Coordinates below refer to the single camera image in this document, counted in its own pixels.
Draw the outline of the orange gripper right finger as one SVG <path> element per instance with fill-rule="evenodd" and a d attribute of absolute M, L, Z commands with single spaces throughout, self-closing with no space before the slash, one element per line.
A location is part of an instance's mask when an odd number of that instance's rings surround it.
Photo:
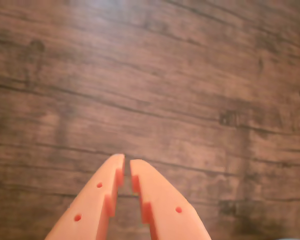
<path fill-rule="evenodd" d="M 187 199 L 152 165 L 130 161 L 132 189 L 140 199 L 141 218 L 153 240 L 210 240 Z"/>

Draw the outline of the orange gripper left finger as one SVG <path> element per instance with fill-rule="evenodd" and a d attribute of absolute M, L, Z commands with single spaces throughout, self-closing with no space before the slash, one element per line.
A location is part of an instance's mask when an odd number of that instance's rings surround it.
<path fill-rule="evenodd" d="M 125 156 L 114 154 L 94 173 L 46 236 L 47 240 L 105 240 L 123 185 Z"/>

